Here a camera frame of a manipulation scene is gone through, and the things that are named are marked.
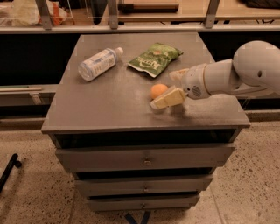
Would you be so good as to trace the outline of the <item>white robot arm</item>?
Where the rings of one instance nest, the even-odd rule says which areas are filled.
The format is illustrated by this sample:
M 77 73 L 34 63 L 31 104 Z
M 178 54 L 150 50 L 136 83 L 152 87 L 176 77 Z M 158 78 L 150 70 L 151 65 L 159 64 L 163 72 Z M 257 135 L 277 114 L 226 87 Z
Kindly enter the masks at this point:
M 187 97 L 198 100 L 212 95 L 238 97 L 280 94 L 280 49 L 264 41 L 240 46 L 231 59 L 200 64 L 170 73 L 178 86 L 169 87 L 151 101 L 153 109 L 182 104 Z

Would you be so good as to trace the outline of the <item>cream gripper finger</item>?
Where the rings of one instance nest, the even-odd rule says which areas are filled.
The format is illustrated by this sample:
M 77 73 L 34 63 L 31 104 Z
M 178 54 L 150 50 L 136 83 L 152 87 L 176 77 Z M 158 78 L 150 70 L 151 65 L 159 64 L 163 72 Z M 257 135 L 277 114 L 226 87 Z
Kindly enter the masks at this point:
M 182 87 L 171 86 L 160 96 L 150 102 L 153 109 L 164 109 L 182 104 L 186 99 L 186 92 Z
M 177 71 L 173 71 L 171 73 L 169 73 L 169 77 L 173 80 L 173 81 L 180 81 L 182 79 L 182 77 L 188 72 L 188 68 L 185 69 L 180 69 Z

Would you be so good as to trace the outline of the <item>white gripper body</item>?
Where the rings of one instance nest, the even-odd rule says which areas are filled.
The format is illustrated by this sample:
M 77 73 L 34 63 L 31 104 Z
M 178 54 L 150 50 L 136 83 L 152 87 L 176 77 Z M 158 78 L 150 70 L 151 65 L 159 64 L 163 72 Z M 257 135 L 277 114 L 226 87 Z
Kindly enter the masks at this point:
M 189 68 L 181 79 L 182 88 L 191 99 L 206 99 L 211 96 L 204 81 L 206 66 L 206 64 L 200 64 Z

